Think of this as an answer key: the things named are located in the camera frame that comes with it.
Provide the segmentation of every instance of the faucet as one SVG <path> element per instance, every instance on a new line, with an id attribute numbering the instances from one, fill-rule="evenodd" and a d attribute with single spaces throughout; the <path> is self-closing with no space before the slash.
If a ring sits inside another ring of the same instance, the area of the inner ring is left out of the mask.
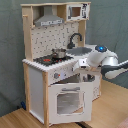
<path id="1" fill-rule="evenodd" d="M 73 44 L 72 39 L 75 35 L 79 35 L 80 36 L 80 41 L 82 41 L 82 35 L 80 33 L 74 33 L 71 38 L 70 38 L 70 43 L 68 44 L 68 49 L 72 49 L 73 47 L 75 47 L 75 44 Z"/>

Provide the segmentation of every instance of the metal pot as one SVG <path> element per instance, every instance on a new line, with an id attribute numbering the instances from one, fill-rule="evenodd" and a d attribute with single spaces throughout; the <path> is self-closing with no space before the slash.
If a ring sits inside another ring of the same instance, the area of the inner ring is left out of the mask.
<path id="1" fill-rule="evenodd" d="M 64 58 L 66 56 L 66 49 L 52 49 L 53 58 Z"/>

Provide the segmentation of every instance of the sink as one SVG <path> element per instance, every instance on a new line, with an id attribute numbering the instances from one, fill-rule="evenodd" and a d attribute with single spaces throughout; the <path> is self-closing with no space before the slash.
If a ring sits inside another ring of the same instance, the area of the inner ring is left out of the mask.
<path id="1" fill-rule="evenodd" d="M 72 54 L 75 56 L 79 56 L 79 55 L 85 55 L 89 52 L 91 52 L 92 49 L 91 48 L 86 48 L 86 47 L 78 47 L 78 48 L 73 48 L 73 49 L 67 49 L 67 53 L 68 54 Z"/>

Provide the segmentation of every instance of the oven door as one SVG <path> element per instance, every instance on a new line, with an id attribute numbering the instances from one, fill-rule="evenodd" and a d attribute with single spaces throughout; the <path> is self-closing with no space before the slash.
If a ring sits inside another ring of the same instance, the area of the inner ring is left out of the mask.
<path id="1" fill-rule="evenodd" d="M 92 82 L 54 84 L 49 87 L 49 123 L 90 121 Z"/>
<path id="2" fill-rule="evenodd" d="M 83 4 L 69 4 L 67 5 L 67 21 L 82 19 Z"/>

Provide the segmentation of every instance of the oven handle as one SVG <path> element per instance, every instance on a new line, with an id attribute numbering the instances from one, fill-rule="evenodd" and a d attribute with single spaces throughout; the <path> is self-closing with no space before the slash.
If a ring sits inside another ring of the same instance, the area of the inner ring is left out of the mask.
<path id="1" fill-rule="evenodd" d="M 62 91 L 63 92 L 65 92 L 65 91 L 80 91 L 80 87 L 76 87 L 76 88 L 72 88 L 72 89 L 63 88 Z"/>
<path id="2" fill-rule="evenodd" d="M 71 19 L 71 17 L 72 17 L 72 7 L 71 6 L 69 6 L 69 10 L 70 10 L 70 16 L 68 16 L 68 19 Z"/>

